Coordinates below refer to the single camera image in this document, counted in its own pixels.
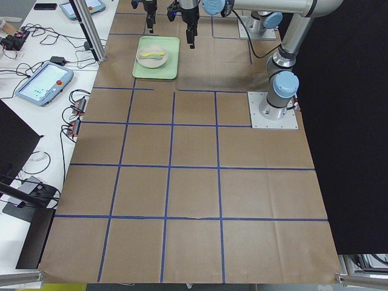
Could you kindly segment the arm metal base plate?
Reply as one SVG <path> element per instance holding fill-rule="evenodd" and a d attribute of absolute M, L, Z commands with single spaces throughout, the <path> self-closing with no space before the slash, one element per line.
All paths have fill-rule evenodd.
<path fill-rule="evenodd" d="M 239 38 L 262 41 L 274 41 L 276 34 L 274 29 L 264 28 L 260 20 L 253 19 L 250 16 L 242 16 L 242 23 L 238 21 Z"/>
<path fill-rule="evenodd" d="M 298 130 L 292 101 L 282 109 L 267 102 L 267 92 L 248 92 L 250 120 L 253 129 Z"/>

